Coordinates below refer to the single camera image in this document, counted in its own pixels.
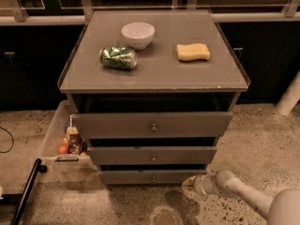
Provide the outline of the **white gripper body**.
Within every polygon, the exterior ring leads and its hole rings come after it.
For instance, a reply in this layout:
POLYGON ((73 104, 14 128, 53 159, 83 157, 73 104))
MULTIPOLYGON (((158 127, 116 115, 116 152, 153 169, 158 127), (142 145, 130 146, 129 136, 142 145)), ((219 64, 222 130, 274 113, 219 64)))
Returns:
POLYGON ((194 192, 199 196, 207 196, 208 193, 204 189, 205 175, 196 175, 193 180, 194 192))

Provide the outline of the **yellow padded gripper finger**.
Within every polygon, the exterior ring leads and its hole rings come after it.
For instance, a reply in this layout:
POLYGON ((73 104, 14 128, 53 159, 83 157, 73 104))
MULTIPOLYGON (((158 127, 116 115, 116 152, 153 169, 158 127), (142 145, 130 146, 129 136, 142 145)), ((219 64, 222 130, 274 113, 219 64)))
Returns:
POLYGON ((195 190, 195 187, 194 187, 194 185, 195 185, 195 179, 196 179, 195 176, 189 177, 186 181, 184 181, 182 183, 181 188, 185 192, 188 192, 190 194, 195 194, 196 193, 196 190, 195 190))

